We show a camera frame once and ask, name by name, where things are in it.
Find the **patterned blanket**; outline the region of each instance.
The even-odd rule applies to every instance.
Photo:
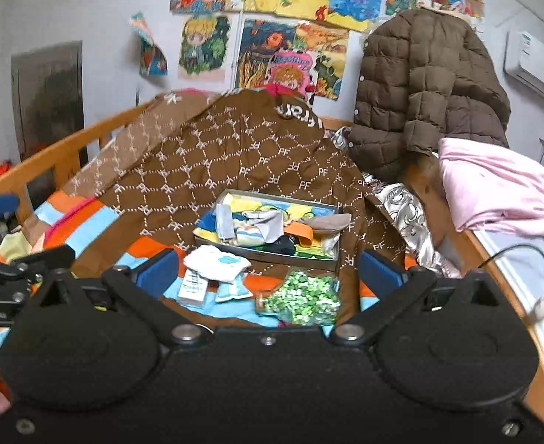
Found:
[[[72,246],[79,277],[98,276],[117,263],[135,267],[166,247],[181,261],[195,246],[196,222],[227,188],[338,205],[352,214],[336,269],[339,321],[360,311],[360,296],[372,298],[357,276],[361,250],[371,247],[403,264],[402,239],[354,163],[324,139],[321,120],[302,100],[266,91],[170,95],[52,195],[23,232],[33,243],[60,222],[44,247]],[[169,307],[211,328],[275,325],[255,316],[253,301],[207,302],[199,312],[177,304],[180,267],[163,298]],[[252,261],[245,284],[254,294],[271,289],[286,271]]]

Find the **silver satin fabric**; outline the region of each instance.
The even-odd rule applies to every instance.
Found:
[[[342,127],[330,138],[342,152],[348,149],[350,127]],[[387,185],[369,173],[363,172],[365,182],[371,188],[397,228],[419,265],[445,277],[458,278],[459,271],[434,250],[433,239],[426,226],[426,216],[420,200],[403,184]]]

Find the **wooden bed frame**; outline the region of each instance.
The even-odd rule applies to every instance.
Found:
[[[111,133],[114,130],[129,125],[142,112],[152,106],[155,101],[144,103],[115,117],[103,120],[92,127],[80,130],[45,148],[0,176],[0,194],[13,193],[19,196],[20,205],[16,212],[19,223],[24,223],[33,211],[25,192],[25,186],[29,182],[42,175],[42,173],[52,170],[56,188],[63,187],[81,169],[79,162],[79,151],[81,149],[94,141],[99,142],[100,149],[103,148],[111,140]],[[322,117],[322,120],[326,129],[329,130],[351,125],[351,122],[333,118]],[[439,184],[436,184],[436,179],[440,181],[438,172],[435,172],[434,164],[433,167],[430,165],[425,167],[412,166],[404,179],[404,183],[422,201],[428,228],[433,235],[434,243],[438,244],[445,236],[448,236],[457,253],[462,257],[463,265],[461,270],[466,272],[472,268],[477,268],[488,257],[488,254],[472,232],[455,232],[448,205],[442,196],[442,192],[437,188]],[[498,267],[492,263],[487,267],[487,270],[509,299],[517,314],[523,318],[525,311]],[[530,330],[530,332],[534,341],[537,342],[533,331]],[[543,359],[540,359],[539,370],[531,384],[525,402],[544,420]]]

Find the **bag of green pieces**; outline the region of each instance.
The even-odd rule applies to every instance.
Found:
[[[340,307],[338,285],[338,279],[330,273],[312,276],[289,270],[279,287],[258,295],[256,310],[299,326],[333,324]]]

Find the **gray door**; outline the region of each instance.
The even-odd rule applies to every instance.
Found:
[[[83,129],[81,42],[11,57],[13,114],[21,161]],[[87,163],[82,152],[81,164]],[[52,175],[27,186],[37,208],[55,190]]]

